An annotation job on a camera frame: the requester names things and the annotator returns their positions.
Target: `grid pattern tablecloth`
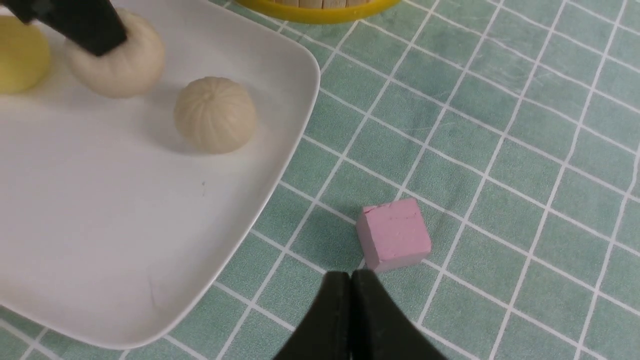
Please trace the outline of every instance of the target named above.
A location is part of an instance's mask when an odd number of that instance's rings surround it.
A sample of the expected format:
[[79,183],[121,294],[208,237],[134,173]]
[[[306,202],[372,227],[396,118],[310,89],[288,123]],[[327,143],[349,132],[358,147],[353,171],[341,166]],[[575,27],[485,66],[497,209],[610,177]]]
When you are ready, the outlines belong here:
[[363,266],[360,207],[415,197],[424,263],[381,279],[451,359],[637,359],[640,3],[407,0],[307,26],[323,72],[287,172],[170,335],[92,348],[0,309],[0,359],[269,359],[326,270]]

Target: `white plate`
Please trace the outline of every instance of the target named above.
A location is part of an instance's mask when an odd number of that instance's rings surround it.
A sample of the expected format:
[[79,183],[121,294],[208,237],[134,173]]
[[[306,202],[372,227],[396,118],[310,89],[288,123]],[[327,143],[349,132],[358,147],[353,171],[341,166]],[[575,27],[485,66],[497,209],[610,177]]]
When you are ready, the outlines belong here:
[[[125,349],[167,333],[238,248],[307,125],[320,71],[302,46],[204,0],[115,0],[148,19],[166,72],[144,97],[93,95],[60,63],[0,97],[0,304],[77,340]],[[225,156],[192,152],[177,92],[224,76],[260,126]]]

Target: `pink cube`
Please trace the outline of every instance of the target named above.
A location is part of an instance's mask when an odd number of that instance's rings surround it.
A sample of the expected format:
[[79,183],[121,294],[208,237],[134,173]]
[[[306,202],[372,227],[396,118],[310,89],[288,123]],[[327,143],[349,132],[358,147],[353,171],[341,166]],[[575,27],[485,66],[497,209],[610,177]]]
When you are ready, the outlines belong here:
[[367,268],[375,272],[417,264],[431,252],[431,239],[413,198],[364,207],[356,230]]

